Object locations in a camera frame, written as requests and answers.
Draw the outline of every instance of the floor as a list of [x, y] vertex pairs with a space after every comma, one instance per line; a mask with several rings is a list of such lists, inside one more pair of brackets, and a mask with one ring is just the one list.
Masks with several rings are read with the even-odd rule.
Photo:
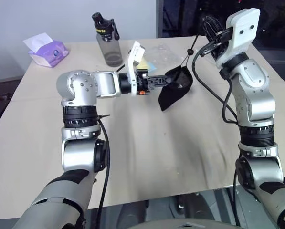
[[[263, 207], [241, 186], [236, 188], [236, 203], [239, 221], [242, 228], [245, 229], [275, 229], [276, 227], [270, 221]], [[232, 207], [227, 194], [227, 189], [207, 190], [200, 192], [209, 206], [215, 221], [226, 222], [235, 225]], [[166, 197], [152, 199], [148, 202], [146, 209], [145, 221], [154, 221], [160, 219], [184, 218], [174, 207], [175, 197]], [[127, 204], [131, 213], [137, 206], [137, 203]], [[110, 206], [103, 209], [101, 229], [126, 229], [128, 226], [134, 226], [136, 223], [132, 220], [132, 214], [120, 214], [125, 205]], [[92, 229], [91, 220], [95, 219], [96, 210], [87, 211], [87, 229]], [[0, 229], [11, 229], [18, 219], [0, 219]]]
[[0, 83], [0, 95], [11, 93], [14, 94], [20, 80], [12, 80]]

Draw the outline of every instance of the table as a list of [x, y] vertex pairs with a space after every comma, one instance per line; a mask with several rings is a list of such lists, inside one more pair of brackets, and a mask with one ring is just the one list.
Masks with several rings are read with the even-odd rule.
[[[146, 49], [164, 43], [180, 58], [192, 41], [192, 37], [139, 40]], [[133, 42], [120, 42], [123, 58]], [[196, 47], [206, 42], [200, 37]], [[0, 219], [20, 217], [43, 187], [63, 173], [58, 76], [75, 69], [115, 70], [105, 65], [95, 42], [66, 46], [70, 54], [55, 68], [30, 64], [0, 120]], [[270, 76], [276, 101], [275, 141], [285, 175], [285, 83], [252, 45], [247, 54]], [[164, 74], [175, 66], [152, 74]], [[228, 85], [209, 59], [199, 58], [196, 70], [218, 95], [226, 95]], [[104, 206], [232, 184], [240, 135], [235, 125], [223, 122], [222, 104], [196, 80], [188, 94], [165, 112], [158, 104], [159, 93], [157, 89], [147, 96], [98, 100], [99, 115], [111, 115], [103, 119], [111, 144]], [[229, 105], [235, 107], [233, 98]], [[98, 207], [104, 177], [105, 170], [97, 175], [89, 208]]]

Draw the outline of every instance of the robotic arm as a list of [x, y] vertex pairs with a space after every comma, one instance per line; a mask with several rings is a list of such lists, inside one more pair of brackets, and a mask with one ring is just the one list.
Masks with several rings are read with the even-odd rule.
[[[231, 83], [236, 102], [241, 136], [241, 156], [236, 161], [239, 183], [263, 204], [275, 224], [285, 228], [284, 177], [274, 142], [275, 101], [267, 72], [245, 54], [256, 36], [259, 15], [258, 9], [241, 10], [227, 19], [226, 30], [207, 38], [214, 41], [211, 54], [222, 78]], [[209, 21], [208, 30], [214, 31]], [[229, 41], [220, 43], [225, 38]]]
[[120, 95], [117, 74], [72, 71], [61, 75], [56, 86], [63, 97], [64, 173], [49, 182], [15, 229], [84, 228], [95, 176], [106, 166], [106, 144], [98, 139], [96, 99]]

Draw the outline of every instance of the clear plastic bottle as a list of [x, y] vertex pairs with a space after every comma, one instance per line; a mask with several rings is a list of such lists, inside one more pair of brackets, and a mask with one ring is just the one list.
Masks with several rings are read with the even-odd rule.
[[118, 67], [122, 64], [122, 55], [119, 46], [119, 34], [114, 19], [104, 19], [97, 12], [92, 15], [95, 21], [96, 39], [99, 43], [105, 62], [110, 67]]

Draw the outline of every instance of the purple tissue box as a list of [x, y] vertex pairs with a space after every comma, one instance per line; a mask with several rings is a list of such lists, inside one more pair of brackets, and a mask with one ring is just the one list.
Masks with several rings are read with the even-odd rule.
[[54, 41], [46, 33], [36, 35], [23, 41], [29, 48], [28, 54], [43, 66], [54, 67], [69, 51], [62, 42]]
[[42, 46], [36, 53], [33, 51], [28, 52], [37, 64], [47, 67], [54, 67], [64, 59], [68, 53], [69, 51], [66, 49], [65, 45], [58, 41], [53, 41]]

